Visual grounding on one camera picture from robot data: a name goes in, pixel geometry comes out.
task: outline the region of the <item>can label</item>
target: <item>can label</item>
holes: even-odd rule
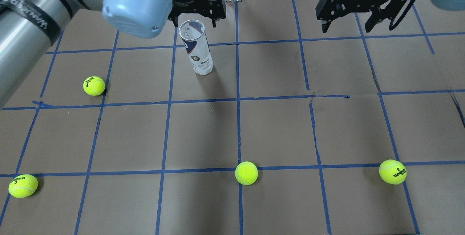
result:
[[[179,34],[194,71],[200,75],[210,73],[213,60],[203,24],[198,20],[188,20],[179,27]]]

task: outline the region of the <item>tennis ball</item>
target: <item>tennis ball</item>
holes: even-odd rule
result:
[[[99,96],[105,91],[105,82],[102,78],[91,76],[84,81],[84,91],[90,96]]]
[[[10,182],[8,191],[15,198],[24,198],[32,195],[38,186],[37,179],[30,174],[19,175]]]
[[[393,159],[388,159],[379,165],[379,176],[389,184],[400,184],[407,177],[407,170],[403,164]]]
[[[258,176],[257,166],[251,162],[241,162],[236,167],[236,180],[242,185],[254,183]]]

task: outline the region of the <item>robot arm label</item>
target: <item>robot arm label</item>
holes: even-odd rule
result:
[[[19,16],[33,23],[48,36],[50,45],[53,45],[60,36],[61,29],[55,20],[29,0],[1,0],[0,5],[5,5]]]

